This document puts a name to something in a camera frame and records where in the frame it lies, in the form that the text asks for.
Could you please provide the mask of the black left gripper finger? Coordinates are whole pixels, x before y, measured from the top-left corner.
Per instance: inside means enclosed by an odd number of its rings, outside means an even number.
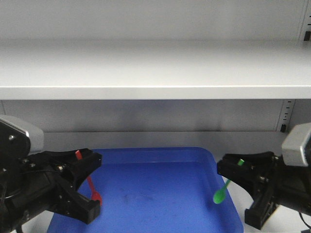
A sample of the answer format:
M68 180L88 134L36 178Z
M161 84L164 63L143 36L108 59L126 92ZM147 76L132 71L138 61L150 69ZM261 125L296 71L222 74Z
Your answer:
M79 189L82 183L102 165L102 155L89 149L32 154L29 159L36 164L35 170L49 171L59 175Z
M50 211L90 224L100 215L101 206L98 200L86 198L76 191L72 184L64 179L59 179L56 181L56 190Z

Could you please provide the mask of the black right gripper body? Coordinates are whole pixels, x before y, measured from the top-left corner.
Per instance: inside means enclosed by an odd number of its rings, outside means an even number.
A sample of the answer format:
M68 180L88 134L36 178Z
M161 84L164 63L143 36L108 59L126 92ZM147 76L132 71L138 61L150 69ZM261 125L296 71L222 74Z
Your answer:
M311 215L311 169L287 166L282 157L274 157L274 169L266 185L277 184L279 205Z

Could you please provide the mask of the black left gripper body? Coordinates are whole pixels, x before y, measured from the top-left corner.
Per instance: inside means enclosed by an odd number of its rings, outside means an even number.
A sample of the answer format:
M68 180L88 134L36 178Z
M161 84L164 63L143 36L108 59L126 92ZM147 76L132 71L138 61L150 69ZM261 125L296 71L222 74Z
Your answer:
M0 231L22 232L22 225L50 211L59 175L35 170L29 156L30 140L0 123Z

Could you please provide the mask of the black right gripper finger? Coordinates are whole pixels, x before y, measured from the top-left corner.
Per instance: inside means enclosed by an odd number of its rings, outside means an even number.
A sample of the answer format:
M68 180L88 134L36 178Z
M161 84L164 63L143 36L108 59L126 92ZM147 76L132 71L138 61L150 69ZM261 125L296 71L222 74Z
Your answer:
M225 154L217 163L217 173L255 197L269 180L274 169L274 156L271 151L256 154Z
M269 184L260 189L246 189L253 203L244 211L244 222L261 230L265 222L279 207L277 184Z

